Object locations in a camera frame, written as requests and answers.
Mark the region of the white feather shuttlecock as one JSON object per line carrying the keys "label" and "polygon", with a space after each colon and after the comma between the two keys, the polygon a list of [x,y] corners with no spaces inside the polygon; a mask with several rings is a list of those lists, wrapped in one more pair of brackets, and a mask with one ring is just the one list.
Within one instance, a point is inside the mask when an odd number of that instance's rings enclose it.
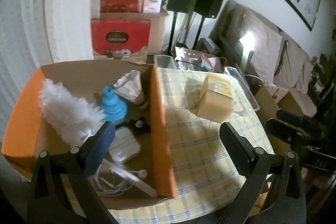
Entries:
{"label": "white feather shuttlecock", "polygon": [[117,95],[135,104],[140,110],[147,109],[148,100],[143,92],[140,71],[131,70],[118,79],[112,87]]}

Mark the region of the yellow sponge pack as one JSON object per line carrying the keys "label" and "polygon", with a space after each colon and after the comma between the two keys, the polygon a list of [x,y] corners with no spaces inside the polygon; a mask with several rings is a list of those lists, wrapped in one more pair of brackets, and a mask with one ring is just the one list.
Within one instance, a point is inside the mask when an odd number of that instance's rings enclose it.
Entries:
{"label": "yellow sponge pack", "polygon": [[202,83],[196,116],[223,123],[234,111],[234,95],[228,75],[207,73]]}

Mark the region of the beige sofa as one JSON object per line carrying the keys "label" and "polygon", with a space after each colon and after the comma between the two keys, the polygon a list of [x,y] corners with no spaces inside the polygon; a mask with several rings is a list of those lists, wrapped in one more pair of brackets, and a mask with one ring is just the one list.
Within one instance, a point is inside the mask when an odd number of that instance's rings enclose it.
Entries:
{"label": "beige sofa", "polygon": [[246,74],[266,84],[280,107],[313,117],[317,108],[308,94],[313,64],[309,55],[280,27],[258,12],[229,0],[210,39],[226,58],[240,64],[244,47],[252,51]]}

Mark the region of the right black speaker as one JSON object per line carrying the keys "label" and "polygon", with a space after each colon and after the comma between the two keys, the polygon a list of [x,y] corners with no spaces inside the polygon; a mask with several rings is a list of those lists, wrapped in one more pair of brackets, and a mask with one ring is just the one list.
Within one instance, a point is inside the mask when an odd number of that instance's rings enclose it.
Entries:
{"label": "right black speaker", "polygon": [[223,0],[196,0],[193,12],[201,16],[201,21],[192,49],[195,50],[205,19],[216,19],[221,9]]}

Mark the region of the yellow plaid tablecloth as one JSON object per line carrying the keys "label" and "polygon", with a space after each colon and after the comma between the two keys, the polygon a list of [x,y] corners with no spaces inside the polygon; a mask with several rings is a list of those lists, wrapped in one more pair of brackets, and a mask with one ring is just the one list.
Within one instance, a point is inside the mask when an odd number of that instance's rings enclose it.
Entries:
{"label": "yellow plaid tablecloth", "polygon": [[151,142],[158,198],[128,201],[120,223],[179,223],[233,201],[244,183],[219,139],[219,124],[195,115],[205,74],[154,67],[150,78]]}

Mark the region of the blue collapsible funnel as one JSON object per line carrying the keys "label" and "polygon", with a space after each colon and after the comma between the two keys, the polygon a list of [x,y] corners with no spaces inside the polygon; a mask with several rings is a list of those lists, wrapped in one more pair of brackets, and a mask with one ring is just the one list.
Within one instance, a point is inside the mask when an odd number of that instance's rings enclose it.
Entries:
{"label": "blue collapsible funnel", "polygon": [[113,91],[112,87],[106,86],[103,89],[103,96],[100,108],[105,114],[105,120],[118,124],[127,115],[127,104]]}

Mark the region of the white earphone case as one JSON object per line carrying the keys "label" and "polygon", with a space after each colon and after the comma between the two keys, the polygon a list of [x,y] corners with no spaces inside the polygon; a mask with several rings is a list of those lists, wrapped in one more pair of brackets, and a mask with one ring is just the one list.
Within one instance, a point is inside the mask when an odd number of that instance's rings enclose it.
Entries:
{"label": "white earphone case", "polygon": [[116,130],[115,138],[108,149],[112,162],[123,164],[138,156],[140,152],[141,146],[130,128],[120,127]]}

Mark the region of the clear plastic tray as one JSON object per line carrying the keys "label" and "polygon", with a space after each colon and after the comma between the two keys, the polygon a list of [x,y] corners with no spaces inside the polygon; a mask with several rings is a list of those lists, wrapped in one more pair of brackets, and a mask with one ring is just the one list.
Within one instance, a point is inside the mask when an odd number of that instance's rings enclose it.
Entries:
{"label": "clear plastic tray", "polygon": [[246,108],[246,110],[254,112],[259,111],[260,106],[255,100],[254,96],[252,95],[252,92],[250,91],[247,81],[243,78],[243,76],[239,73],[239,71],[234,67],[225,67],[224,72],[225,74],[230,75],[236,80],[237,86],[239,86],[240,93],[244,94],[244,97],[249,102],[250,107]]}

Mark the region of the white fluffy duster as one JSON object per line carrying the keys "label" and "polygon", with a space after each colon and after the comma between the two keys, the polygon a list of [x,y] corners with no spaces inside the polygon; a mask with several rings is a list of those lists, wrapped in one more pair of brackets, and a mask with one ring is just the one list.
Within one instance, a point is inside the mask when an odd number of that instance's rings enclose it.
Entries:
{"label": "white fluffy duster", "polygon": [[[39,98],[42,117],[71,147],[82,146],[106,122],[100,106],[73,96],[62,83],[54,83],[51,79],[43,81]],[[144,182],[146,178],[146,170],[129,170],[109,157],[103,159],[90,181],[99,196],[118,196],[135,186],[149,196],[157,197],[156,191]]]}

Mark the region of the lower red chocolate box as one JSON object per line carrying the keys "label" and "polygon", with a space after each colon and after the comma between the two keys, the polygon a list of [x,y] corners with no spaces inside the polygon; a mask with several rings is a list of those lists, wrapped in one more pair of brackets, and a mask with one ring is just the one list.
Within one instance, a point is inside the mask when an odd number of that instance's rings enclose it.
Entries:
{"label": "lower red chocolate box", "polygon": [[110,18],[91,21],[92,48],[96,55],[144,62],[147,58],[151,21]]}

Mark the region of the black star-shaped gadget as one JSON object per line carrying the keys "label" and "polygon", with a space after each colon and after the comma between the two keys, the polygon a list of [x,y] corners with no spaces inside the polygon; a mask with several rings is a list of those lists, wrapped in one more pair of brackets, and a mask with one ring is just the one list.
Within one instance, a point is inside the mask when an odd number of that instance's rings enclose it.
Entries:
{"label": "black star-shaped gadget", "polygon": [[120,124],[116,125],[116,130],[121,129],[122,127],[130,129],[130,131],[135,136],[150,133],[151,131],[150,125],[147,123],[147,119],[145,117],[140,117],[139,119],[131,119],[129,121],[121,122]]}

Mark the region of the orange cardboard box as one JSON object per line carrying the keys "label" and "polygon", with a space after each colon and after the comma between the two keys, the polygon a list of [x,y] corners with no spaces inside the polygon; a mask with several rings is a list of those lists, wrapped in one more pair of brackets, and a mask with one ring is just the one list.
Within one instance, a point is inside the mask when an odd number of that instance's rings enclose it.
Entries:
{"label": "orange cardboard box", "polygon": [[[146,117],[150,131],[139,137],[141,151],[129,161],[131,168],[145,169],[147,179],[105,159],[111,148],[125,143],[113,120],[105,120],[102,103],[111,105],[112,85],[129,72],[139,72],[150,109],[144,113],[133,103],[126,118]],[[33,183],[61,182],[67,174],[92,177],[98,170],[111,178],[111,170],[133,183],[129,193],[104,197],[110,209],[150,206],[177,195],[177,185],[167,140],[165,111],[159,92],[159,70],[121,60],[70,61],[45,65],[31,76],[19,96],[7,124],[2,154]]]}

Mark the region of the pink small box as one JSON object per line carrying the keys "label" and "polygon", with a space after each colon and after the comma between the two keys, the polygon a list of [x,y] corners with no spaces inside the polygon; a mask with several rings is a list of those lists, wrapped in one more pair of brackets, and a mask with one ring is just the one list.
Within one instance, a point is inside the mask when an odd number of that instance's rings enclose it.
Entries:
{"label": "pink small box", "polygon": [[150,14],[158,14],[161,11],[162,0],[144,0],[142,12]]}

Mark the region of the brown cardboard box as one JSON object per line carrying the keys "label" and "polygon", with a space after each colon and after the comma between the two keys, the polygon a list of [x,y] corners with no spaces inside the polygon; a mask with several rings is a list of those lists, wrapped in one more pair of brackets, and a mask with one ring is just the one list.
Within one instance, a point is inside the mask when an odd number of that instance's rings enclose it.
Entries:
{"label": "brown cardboard box", "polygon": [[271,118],[276,118],[278,109],[286,110],[290,113],[303,115],[303,111],[290,92],[287,92],[278,102],[271,96],[267,86],[255,76],[245,75],[252,95],[256,99],[260,109],[257,116],[265,129],[266,122]]}

